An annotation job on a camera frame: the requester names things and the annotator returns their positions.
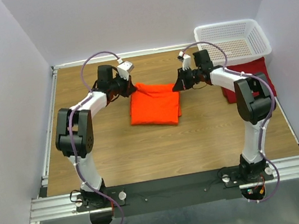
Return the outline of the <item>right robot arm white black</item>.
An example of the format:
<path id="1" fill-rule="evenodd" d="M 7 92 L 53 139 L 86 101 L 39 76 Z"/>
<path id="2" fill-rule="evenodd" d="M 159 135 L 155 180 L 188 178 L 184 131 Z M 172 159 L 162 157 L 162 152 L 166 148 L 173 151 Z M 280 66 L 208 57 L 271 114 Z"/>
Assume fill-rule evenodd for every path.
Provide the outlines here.
<path id="1" fill-rule="evenodd" d="M 173 91 L 191 89 L 195 84 L 203 82 L 235 93 L 237 111 L 245 128 L 238 175 L 244 182 L 254 181 L 266 169 L 266 128 L 276 105 L 267 77 L 263 73 L 253 75 L 236 72 L 226 66 L 214 66 L 205 49 L 192 56 L 181 51 L 177 58 L 182 62 L 182 67 L 177 71 Z"/>

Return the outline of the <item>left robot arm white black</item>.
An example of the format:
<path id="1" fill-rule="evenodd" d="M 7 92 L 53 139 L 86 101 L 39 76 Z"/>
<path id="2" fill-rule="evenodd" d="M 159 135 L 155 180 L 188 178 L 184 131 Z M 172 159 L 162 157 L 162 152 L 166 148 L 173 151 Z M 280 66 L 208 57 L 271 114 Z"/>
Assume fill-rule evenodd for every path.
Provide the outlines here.
<path id="1" fill-rule="evenodd" d="M 61 108 L 57 113 L 56 148 L 73 163 L 81 180 L 80 195 L 74 201 L 77 207 L 100 209 L 112 203 L 94 164 L 92 120 L 120 96 L 127 98 L 137 91 L 130 75 L 134 65 L 123 60 L 118 63 L 116 67 L 97 67 L 97 80 L 89 94 L 75 106 Z"/>

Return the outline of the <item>orange t shirt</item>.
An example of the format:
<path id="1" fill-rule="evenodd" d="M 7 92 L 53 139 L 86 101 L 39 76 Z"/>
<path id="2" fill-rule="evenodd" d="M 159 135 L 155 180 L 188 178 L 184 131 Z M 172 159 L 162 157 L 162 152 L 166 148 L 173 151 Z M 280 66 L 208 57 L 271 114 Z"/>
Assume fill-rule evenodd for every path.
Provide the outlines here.
<path id="1" fill-rule="evenodd" d="M 180 93 L 174 84 L 136 83 L 130 100 L 131 125 L 178 125 L 182 116 Z"/>

